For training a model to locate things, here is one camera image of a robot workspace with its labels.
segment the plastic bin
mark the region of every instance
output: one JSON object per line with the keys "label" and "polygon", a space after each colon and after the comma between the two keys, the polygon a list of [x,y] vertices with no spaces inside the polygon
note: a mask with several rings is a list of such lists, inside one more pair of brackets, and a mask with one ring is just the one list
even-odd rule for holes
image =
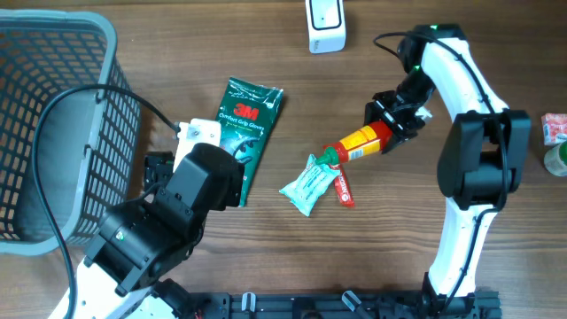
{"label": "plastic bin", "polygon": [[[35,125],[62,90],[129,89],[116,44],[113,25],[95,13],[0,10],[0,253],[58,247],[31,174]],[[69,245],[87,243],[105,208],[125,199],[139,128],[136,101],[96,90],[67,97],[45,122],[40,177]]]}

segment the bottle label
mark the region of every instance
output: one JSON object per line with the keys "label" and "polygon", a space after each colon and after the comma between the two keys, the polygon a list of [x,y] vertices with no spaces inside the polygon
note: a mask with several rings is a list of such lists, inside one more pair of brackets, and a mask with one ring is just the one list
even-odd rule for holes
{"label": "bottle label", "polygon": [[557,145],[546,153],[543,159],[546,168],[549,173],[557,176],[567,176],[567,165],[563,163],[561,157],[559,156],[559,148],[561,145]]}
{"label": "bottle label", "polygon": [[376,132],[370,126],[365,126],[352,133],[351,135],[343,138],[339,142],[347,149],[353,149],[354,147],[365,144],[377,137]]}
{"label": "bottle label", "polygon": [[376,141],[372,141],[368,144],[365,144],[361,147],[357,147],[353,150],[351,150],[348,153],[348,160],[355,160],[358,159],[364,155],[369,155],[375,152],[379,152],[381,150],[380,148],[380,140],[376,140]]}

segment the wooden table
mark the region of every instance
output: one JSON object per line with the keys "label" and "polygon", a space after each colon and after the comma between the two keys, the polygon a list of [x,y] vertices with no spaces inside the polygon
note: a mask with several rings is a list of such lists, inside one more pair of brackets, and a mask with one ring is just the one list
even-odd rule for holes
{"label": "wooden table", "polygon": [[[307,49],[300,1],[61,9],[105,15],[129,82],[174,121],[212,119],[231,75],[284,89],[248,206],[211,212],[195,253],[167,274],[190,292],[419,289],[445,216],[436,163],[451,122],[438,94],[429,103],[434,121],[418,138],[345,166],[355,209],[340,206],[331,189],[307,219],[278,190],[310,153],[362,124],[375,92],[403,79],[400,63],[372,44],[375,35],[460,23],[493,90],[533,123],[524,180],[489,232],[478,286],[500,291],[507,318],[566,316],[567,179],[542,165],[540,116],[567,113],[567,3],[347,1],[346,48],[321,56]],[[167,127],[147,112],[140,137],[132,194],[143,154],[175,149]],[[82,251],[73,255],[76,265]],[[60,254],[1,261],[0,316],[49,314],[67,285]]]}

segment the green and white container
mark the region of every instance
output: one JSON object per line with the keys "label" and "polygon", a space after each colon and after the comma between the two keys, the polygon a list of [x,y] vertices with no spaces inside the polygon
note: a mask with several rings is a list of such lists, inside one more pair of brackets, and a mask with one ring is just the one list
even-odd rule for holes
{"label": "green and white container", "polygon": [[543,162],[551,174],[567,176],[567,142],[549,150]]}

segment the barcode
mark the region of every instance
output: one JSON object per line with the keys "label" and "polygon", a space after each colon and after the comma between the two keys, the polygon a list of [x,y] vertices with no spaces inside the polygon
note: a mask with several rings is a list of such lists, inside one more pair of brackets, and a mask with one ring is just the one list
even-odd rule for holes
{"label": "barcode", "polygon": [[364,150],[360,149],[356,151],[351,151],[349,152],[349,155],[350,155],[350,160],[355,160],[362,157],[362,155],[364,155]]}

